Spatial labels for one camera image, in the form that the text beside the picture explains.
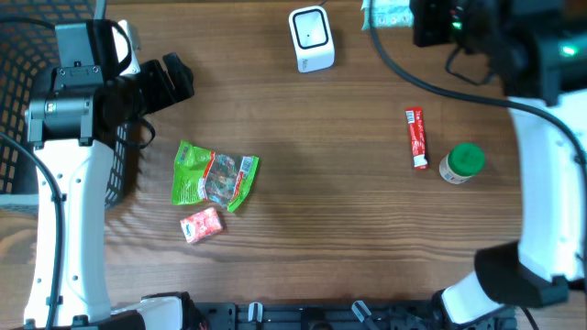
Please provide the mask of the teal wipes pack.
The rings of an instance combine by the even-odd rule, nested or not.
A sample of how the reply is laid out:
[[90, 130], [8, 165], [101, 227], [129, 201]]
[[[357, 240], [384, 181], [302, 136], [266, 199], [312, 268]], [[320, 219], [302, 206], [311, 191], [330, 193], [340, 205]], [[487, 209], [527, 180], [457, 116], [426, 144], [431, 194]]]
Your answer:
[[369, 30], [370, 22], [376, 29], [411, 28], [414, 24], [409, 0], [363, 0], [361, 11], [364, 14], [362, 30]]

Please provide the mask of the red stick packet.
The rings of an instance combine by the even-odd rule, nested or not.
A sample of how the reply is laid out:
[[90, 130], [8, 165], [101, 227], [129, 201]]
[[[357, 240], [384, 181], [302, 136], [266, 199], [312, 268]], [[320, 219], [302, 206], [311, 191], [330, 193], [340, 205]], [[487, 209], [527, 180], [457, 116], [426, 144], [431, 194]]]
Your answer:
[[410, 136], [413, 165], [416, 170], [426, 170], [428, 160], [426, 157], [426, 131], [421, 107], [408, 107], [405, 115]]

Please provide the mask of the green snack bag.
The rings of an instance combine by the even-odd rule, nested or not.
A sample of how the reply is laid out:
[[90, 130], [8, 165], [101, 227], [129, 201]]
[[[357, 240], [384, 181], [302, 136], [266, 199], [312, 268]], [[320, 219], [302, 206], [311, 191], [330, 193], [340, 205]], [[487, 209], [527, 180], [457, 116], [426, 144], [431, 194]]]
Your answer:
[[253, 186], [259, 158], [222, 154], [182, 140], [174, 159], [174, 205], [216, 203], [234, 213]]

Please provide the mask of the green lid jar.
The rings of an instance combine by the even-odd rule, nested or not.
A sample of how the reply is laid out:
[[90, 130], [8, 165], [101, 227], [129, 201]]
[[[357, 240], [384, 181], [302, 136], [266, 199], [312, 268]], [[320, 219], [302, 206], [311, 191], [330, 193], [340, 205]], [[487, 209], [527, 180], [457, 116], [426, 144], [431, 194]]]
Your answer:
[[462, 184], [476, 176], [485, 165], [485, 154], [473, 143], [461, 143], [439, 163], [440, 176], [449, 183]]

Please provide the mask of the red small tissue pack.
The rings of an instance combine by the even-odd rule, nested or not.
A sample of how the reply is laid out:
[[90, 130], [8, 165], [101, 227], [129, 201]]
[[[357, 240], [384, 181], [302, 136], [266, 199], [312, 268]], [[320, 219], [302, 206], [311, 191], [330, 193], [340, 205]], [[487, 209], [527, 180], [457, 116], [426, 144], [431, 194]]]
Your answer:
[[185, 240], [194, 244], [202, 239], [220, 233], [224, 227], [214, 207], [190, 215], [180, 221]]

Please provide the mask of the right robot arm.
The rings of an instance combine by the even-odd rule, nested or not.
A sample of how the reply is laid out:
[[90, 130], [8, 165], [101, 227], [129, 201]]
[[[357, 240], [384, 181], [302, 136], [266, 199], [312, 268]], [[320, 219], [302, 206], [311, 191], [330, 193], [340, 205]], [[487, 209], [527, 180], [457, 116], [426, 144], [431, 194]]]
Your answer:
[[477, 251], [435, 296], [448, 329], [509, 307], [565, 302], [586, 284], [586, 20], [561, 1], [414, 1], [414, 42], [482, 54], [502, 82], [522, 183], [521, 237]]

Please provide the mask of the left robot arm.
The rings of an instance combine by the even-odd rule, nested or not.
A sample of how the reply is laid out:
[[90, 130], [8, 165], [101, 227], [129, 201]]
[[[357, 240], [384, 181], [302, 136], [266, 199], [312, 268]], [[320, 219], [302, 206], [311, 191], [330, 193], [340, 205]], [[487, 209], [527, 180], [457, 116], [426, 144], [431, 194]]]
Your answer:
[[[26, 329], [193, 329], [185, 292], [112, 307], [105, 283], [106, 200], [119, 132], [191, 97], [193, 75], [175, 54], [138, 63], [126, 21], [93, 18], [55, 27], [59, 62], [35, 81], [28, 142], [38, 169], [39, 227]], [[164, 65], [173, 69], [168, 75]]]

